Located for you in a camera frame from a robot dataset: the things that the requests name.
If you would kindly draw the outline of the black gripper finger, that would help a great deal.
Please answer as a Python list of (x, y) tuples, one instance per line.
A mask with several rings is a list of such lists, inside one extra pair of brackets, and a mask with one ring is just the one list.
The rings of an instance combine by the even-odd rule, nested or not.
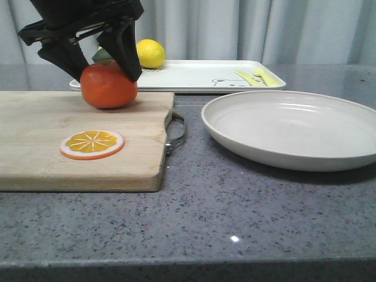
[(116, 61), (124, 74), (136, 82), (142, 74), (142, 68), (136, 50), (135, 21), (125, 18), (103, 27), (97, 39), (99, 45)]
[(70, 42), (68, 38), (42, 42), (38, 55), (68, 73), (78, 82), (82, 72), (89, 66), (79, 44)]

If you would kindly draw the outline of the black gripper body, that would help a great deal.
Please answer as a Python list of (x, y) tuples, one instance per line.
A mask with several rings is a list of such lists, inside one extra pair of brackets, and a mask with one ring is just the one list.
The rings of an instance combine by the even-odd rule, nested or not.
[(69, 38), (79, 41), (98, 32), (115, 32), (138, 20), (140, 1), (32, 1), (42, 19), (22, 28), (26, 45)]

